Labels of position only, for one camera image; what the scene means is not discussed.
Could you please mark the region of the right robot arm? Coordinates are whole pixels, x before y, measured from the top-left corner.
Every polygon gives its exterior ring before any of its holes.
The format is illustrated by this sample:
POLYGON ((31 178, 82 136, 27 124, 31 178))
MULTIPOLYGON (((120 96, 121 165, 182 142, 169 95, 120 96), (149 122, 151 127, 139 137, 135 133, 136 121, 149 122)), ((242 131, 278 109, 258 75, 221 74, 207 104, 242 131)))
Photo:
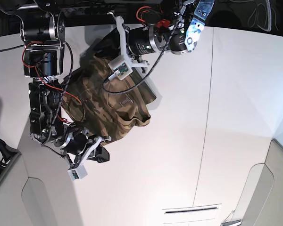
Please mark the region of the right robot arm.
POLYGON ((80 98, 67 91, 68 81, 60 83, 65 49, 64 14, 51 0, 36 0, 23 5, 21 38, 24 51, 21 59, 24 73, 32 81, 29 84, 31 112, 30 135, 42 146, 53 143, 58 155, 74 169, 85 160, 99 163, 109 161, 108 151, 101 146, 103 138, 90 136, 81 120, 69 122, 61 110, 66 98, 83 107, 80 98))

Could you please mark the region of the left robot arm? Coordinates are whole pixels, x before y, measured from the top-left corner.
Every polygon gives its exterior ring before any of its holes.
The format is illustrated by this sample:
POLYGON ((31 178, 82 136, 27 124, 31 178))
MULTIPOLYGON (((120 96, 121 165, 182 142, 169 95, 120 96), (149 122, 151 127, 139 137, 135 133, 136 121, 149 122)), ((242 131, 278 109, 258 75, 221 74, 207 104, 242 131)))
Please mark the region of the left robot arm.
POLYGON ((213 5, 212 0, 176 0, 155 7, 141 6, 135 13, 140 27, 130 28, 122 16, 115 16, 116 27, 93 51, 110 61, 108 65, 119 79, 134 68, 145 73, 150 64, 142 59, 143 55, 194 51, 213 5))

